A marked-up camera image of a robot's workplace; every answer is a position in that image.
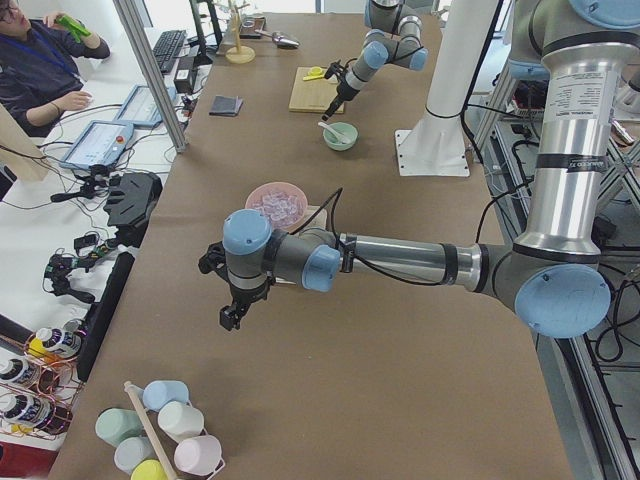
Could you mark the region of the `white ceramic spoon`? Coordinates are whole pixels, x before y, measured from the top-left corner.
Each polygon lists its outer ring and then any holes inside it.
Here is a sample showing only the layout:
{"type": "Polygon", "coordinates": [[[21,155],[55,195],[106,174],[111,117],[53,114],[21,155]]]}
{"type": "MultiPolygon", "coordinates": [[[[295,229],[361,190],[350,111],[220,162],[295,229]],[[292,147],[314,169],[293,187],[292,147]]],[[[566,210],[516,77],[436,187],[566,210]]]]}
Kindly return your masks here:
{"type": "Polygon", "coordinates": [[[341,132],[339,132],[338,130],[336,130],[334,127],[327,124],[326,122],[320,121],[317,123],[317,125],[322,129],[324,129],[325,131],[329,132],[335,138],[336,142],[339,142],[341,144],[347,144],[350,142],[350,139],[348,136],[343,135],[341,132]]]}

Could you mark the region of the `light green bowl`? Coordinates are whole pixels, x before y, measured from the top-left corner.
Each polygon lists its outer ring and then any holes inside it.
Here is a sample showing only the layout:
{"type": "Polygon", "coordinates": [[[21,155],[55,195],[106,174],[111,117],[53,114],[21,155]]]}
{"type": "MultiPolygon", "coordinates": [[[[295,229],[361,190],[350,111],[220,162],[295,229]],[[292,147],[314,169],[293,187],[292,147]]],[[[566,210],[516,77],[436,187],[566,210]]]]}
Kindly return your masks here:
{"type": "Polygon", "coordinates": [[[335,122],[331,123],[330,127],[338,132],[343,139],[346,139],[346,142],[342,142],[331,131],[323,128],[323,138],[325,144],[330,149],[335,151],[346,151],[355,145],[358,138],[358,130],[354,125],[345,122],[335,122]]]}

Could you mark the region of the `pile of clear ice cubes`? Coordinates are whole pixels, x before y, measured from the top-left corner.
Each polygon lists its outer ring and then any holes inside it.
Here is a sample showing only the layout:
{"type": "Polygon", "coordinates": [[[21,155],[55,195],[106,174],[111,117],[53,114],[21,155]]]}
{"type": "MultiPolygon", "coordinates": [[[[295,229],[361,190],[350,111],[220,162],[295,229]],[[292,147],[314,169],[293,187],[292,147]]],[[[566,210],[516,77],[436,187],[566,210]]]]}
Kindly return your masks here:
{"type": "Polygon", "coordinates": [[[273,222],[293,222],[302,213],[299,197],[283,191],[261,194],[250,202],[250,206],[262,212],[273,222]]]}

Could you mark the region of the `pink bowl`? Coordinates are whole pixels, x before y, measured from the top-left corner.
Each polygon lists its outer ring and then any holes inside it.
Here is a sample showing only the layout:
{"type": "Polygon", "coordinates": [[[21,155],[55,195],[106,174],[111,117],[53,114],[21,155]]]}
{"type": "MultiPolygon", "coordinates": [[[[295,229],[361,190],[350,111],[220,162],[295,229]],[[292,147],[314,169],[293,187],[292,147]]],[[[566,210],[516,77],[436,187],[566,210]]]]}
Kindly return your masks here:
{"type": "Polygon", "coordinates": [[[270,182],[256,187],[245,201],[247,209],[259,211],[274,228],[293,231],[305,217],[305,193],[288,182],[270,182]]]}

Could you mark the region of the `bamboo cutting board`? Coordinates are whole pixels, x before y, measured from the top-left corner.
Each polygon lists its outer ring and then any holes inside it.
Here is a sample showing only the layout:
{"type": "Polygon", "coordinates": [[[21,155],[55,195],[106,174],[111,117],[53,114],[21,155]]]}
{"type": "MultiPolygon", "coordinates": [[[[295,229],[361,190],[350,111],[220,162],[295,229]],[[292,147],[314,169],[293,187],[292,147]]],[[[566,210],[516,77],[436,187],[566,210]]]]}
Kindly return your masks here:
{"type": "Polygon", "coordinates": [[[298,67],[289,99],[289,111],[296,113],[320,113],[327,110],[336,97],[338,80],[335,77],[304,80],[310,67],[298,67]]]}

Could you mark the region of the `yellow plastic knife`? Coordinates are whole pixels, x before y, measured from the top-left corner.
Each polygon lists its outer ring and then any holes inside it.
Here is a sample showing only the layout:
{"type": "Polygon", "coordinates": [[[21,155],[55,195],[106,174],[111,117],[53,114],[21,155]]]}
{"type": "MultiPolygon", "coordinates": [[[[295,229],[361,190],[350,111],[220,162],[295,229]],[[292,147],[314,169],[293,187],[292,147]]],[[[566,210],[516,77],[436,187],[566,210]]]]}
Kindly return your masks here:
{"type": "Polygon", "coordinates": [[[303,76],[303,81],[313,81],[313,80],[320,80],[320,79],[324,79],[324,74],[321,75],[306,75],[303,76]]]}

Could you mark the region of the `metal scoop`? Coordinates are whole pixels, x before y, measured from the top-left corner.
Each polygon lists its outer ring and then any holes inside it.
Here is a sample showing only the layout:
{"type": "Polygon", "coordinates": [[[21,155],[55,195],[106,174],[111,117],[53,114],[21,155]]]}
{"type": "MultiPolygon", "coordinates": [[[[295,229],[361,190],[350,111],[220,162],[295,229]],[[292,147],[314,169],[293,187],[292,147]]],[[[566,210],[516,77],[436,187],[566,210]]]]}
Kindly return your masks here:
{"type": "Polygon", "coordinates": [[[300,42],[293,36],[288,35],[282,31],[265,31],[258,29],[257,33],[262,37],[269,38],[272,43],[280,49],[298,49],[300,47],[300,42]]]}

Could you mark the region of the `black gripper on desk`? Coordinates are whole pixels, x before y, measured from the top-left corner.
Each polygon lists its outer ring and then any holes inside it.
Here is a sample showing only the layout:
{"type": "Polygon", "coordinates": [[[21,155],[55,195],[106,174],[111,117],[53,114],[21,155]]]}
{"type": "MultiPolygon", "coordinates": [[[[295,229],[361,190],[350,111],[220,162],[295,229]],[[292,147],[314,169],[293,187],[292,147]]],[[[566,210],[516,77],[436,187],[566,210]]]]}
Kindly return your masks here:
{"type": "Polygon", "coordinates": [[[107,225],[116,228],[120,244],[141,245],[162,189],[155,173],[125,173],[110,178],[103,210],[108,214],[107,225]]]}

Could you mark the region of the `light blue mug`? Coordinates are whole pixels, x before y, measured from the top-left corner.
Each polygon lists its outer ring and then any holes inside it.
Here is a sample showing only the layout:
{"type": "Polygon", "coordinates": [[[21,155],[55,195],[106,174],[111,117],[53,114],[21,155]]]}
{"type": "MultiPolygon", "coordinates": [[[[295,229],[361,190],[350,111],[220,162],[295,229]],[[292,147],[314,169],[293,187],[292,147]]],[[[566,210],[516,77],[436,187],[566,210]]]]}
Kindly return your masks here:
{"type": "Polygon", "coordinates": [[[143,389],[142,401],[148,410],[159,412],[166,404],[190,402],[188,386],[180,380],[154,380],[143,389]]]}

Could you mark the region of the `grey folded cloth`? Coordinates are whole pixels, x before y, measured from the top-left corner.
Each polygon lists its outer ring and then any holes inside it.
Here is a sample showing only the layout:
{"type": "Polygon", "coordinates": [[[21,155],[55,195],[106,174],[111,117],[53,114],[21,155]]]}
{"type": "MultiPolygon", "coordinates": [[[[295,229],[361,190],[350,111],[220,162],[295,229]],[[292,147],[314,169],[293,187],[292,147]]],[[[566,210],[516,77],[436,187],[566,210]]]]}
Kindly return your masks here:
{"type": "Polygon", "coordinates": [[[209,114],[211,116],[235,117],[239,114],[243,103],[242,97],[216,95],[209,109],[209,114]]]}

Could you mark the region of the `wooden mug tree stand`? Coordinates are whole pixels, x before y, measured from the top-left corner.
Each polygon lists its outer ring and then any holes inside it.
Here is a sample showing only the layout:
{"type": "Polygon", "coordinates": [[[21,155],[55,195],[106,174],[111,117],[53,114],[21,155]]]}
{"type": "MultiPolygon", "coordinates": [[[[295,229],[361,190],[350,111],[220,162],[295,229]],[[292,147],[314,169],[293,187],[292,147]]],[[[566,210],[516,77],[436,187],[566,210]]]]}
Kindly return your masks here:
{"type": "Polygon", "coordinates": [[[240,13],[240,7],[233,0],[227,1],[227,7],[230,12],[231,32],[233,34],[234,46],[230,47],[226,51],[225,58],[233,64],[250,63],[255,58],[255,51],[248,46],[244,46],[241,42],[240,27],[242,23],[242,15],[240,13]]]}

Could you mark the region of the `cream rectangular tray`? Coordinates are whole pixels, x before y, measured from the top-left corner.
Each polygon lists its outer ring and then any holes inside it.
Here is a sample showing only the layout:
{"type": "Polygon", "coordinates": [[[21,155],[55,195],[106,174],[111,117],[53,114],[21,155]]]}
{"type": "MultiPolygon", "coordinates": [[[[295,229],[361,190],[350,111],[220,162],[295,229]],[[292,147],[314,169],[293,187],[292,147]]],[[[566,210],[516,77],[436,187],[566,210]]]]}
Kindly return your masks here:
{"type": "Polygon", "coordinates": [[[289,233],[294,231],[304,231],[309,228],[325,229],[327,226],[328,213],[326,208],[320,209],[318,206],[309,205],[305,210],[303,218],[288,228],[289,233]]]}

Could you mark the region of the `white mug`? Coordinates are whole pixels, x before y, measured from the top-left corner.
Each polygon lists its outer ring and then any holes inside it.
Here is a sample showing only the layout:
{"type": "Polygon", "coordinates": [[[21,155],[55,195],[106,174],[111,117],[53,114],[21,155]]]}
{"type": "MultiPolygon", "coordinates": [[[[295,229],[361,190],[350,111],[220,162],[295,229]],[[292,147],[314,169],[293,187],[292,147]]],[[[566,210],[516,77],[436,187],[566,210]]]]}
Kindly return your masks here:
{"type": "Polygon", "coordinates": [[[198,436],[204,430],[203,413],[188,404],[171,401],[158,413],[159,427],[175,442],[198,436]]]}

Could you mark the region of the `wooden mug rack pole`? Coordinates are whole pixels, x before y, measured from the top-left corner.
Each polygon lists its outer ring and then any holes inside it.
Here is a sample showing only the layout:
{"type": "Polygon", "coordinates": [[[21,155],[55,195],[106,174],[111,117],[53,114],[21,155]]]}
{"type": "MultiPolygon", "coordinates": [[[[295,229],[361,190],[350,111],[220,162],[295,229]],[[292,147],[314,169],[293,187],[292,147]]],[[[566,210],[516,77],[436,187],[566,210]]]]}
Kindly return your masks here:
{"type": "Polygon", "coordinates": [[[178,480],[179,477],[176,471],[173,468],[171,461],[169,460],[168,455],[166,454],[164,447],[155,432],[153,424],[149,419],[146,410],[144,408],[143,402],[139,395],[139,388],[134,385],[131,381],[124,382],[124,391],[128,395],[131,404],[142,424],[144,430],[147,434],[147,437],[150,440],[151,446],[159,460],[161,467],[165,473],[165,476],[169,480],[178,480]]]}

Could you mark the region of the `pink mug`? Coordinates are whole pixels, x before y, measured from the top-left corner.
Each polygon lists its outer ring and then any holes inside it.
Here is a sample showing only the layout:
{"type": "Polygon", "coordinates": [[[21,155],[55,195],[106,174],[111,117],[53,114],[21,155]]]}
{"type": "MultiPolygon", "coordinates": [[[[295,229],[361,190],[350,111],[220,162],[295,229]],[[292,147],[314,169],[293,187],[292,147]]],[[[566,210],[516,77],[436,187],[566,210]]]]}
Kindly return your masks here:
{"type": "Polygon", "coordinates": [[[176,467],[198,476],[216,474],[225,466],[220,441],[212,435],[200,435],[181,441],[174,452],[176,467]]]}

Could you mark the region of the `green mug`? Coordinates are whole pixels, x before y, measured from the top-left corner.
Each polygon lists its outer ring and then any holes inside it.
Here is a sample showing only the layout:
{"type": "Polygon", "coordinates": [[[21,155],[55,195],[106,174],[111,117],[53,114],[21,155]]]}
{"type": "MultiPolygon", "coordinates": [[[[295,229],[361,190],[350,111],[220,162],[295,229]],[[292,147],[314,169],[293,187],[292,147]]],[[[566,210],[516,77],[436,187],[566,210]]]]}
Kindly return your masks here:
{"type": "Polygon", "coordinates": [[[110,408],[104,410],[95,422],[96,435],[107,444],[118,447],[124,440],[139,436],[143,426],[133,410],[110,408]]]}

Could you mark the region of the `teach pendant tablet near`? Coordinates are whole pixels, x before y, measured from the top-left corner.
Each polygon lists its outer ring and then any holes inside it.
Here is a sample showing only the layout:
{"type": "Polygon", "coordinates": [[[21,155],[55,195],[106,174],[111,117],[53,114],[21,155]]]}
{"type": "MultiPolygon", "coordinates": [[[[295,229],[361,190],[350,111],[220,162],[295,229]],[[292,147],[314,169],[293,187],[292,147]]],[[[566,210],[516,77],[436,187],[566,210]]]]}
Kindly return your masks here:
{"type": "Polygon", "coordinates": [[[59,164],[71,170],[111,166],[122,155],[133,133],[134,126],[130,122],[91,121],[59,164]]]}

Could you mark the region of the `teach pendant tablet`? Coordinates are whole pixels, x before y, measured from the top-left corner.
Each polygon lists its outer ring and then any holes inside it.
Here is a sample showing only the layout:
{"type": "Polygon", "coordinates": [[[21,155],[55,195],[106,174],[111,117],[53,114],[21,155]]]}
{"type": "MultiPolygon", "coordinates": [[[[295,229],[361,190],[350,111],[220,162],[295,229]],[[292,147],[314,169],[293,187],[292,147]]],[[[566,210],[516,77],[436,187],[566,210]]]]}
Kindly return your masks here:
{"type": "Polygon", "coordinates": [[[141,129],[153,129],[158,126],[162,117],[150,88],[141,84],[134,85],[114,120],[141,129]]]}
{"type": "Polygon", "coordinates": [[[130,122],[91,121],[59,164],[71,170],[111,166],[122,155],[133,133],[134,126],[130,122]]]}

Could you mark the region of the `grey mug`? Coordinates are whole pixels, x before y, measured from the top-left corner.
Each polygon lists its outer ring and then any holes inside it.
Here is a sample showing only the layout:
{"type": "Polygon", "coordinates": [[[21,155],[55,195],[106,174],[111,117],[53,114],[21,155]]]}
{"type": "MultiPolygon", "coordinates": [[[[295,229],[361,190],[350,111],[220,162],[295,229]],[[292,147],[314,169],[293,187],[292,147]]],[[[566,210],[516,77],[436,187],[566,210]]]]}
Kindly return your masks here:
{"type": "Polygon", "coordinates": [[[139,464],[154,457],[154,450],[147,437],[130,437],[116,448],[114,464],[120,471],[131,475],[139,464]]]}

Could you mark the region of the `teach pendant tablet far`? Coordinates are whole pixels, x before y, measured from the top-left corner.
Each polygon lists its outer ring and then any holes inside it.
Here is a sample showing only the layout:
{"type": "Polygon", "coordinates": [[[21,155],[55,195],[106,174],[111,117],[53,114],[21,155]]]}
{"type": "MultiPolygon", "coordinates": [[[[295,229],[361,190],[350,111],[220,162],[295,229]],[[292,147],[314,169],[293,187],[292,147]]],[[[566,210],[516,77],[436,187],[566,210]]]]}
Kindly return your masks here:
{"type": "Polygon", "coordinates": [[[114,120],[141,129],[153,129],[158,126],[162,117],[150,88],[141,84],[134,85],[114,120]]]}

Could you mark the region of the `yellow mug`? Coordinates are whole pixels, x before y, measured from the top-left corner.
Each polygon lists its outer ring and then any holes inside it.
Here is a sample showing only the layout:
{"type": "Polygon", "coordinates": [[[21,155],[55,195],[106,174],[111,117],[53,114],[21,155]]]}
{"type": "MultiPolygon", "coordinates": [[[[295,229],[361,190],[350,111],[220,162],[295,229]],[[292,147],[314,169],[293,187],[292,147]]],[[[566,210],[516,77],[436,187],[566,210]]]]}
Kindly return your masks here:
{"type": "Polygon", "coordinates": [[[131,473],[131,480],[167,480],[168,477],[159,460],[147,459],[137,465],[131,473]]]}

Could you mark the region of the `black keyboard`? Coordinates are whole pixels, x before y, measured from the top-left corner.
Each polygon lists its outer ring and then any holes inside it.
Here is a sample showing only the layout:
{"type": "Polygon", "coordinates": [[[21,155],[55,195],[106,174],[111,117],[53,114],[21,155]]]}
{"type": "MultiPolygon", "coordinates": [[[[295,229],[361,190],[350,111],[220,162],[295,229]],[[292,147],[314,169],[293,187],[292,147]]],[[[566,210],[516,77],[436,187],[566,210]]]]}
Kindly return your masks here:
{"type": "Polygon", "coordinates": [[[168,30],[160,34],[152,48],[152,53],[162,74],[171,72],[185,39],[185,30],[168,30]]]}

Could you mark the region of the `seated person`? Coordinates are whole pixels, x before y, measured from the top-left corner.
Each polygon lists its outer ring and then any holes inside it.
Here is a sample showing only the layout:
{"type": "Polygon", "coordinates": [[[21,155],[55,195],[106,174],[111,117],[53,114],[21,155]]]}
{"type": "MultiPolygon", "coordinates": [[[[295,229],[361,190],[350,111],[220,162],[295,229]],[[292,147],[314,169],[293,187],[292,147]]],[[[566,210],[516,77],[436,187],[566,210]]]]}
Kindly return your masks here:
{"type": "Polygon", "coordinates": [[[17,2],[1,3],[1,104],[29,137],[47,137],[63,114],[91,103],[75,60],[110,56],[92,31],[76,40],[59,23],[63,16],[31,20],[17,2]]]}

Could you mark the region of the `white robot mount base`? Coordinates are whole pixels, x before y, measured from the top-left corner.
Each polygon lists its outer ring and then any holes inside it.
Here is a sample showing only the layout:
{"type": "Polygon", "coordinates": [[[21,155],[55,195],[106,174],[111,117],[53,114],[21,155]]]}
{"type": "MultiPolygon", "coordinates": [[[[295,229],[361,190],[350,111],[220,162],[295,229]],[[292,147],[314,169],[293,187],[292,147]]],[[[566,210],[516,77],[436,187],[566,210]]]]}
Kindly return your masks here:
{"type": "Polygon", "coordinates": [[[456,0],[449,17],[425,103],[411,130],[398,130],[396,154],[402,176],[467,177],[462,113],[485,42],[493,36],[501,2],[456,0]]]}

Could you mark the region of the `aluminium frame post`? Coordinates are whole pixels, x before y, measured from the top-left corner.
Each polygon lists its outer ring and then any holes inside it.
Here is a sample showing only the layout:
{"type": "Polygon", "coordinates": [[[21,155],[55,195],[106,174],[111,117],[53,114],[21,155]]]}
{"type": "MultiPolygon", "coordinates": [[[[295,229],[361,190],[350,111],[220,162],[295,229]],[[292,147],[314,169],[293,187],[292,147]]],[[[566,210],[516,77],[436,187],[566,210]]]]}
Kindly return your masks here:
{"type": "Polygon", "coordinates": [[[141,17],[133,0],[113,0],[121,25],[129,39],[147,86],[155,100],[161,119],[177,153],[187,147],[187,140],[174,111],[164,77],[157,66],[141,17]]]}

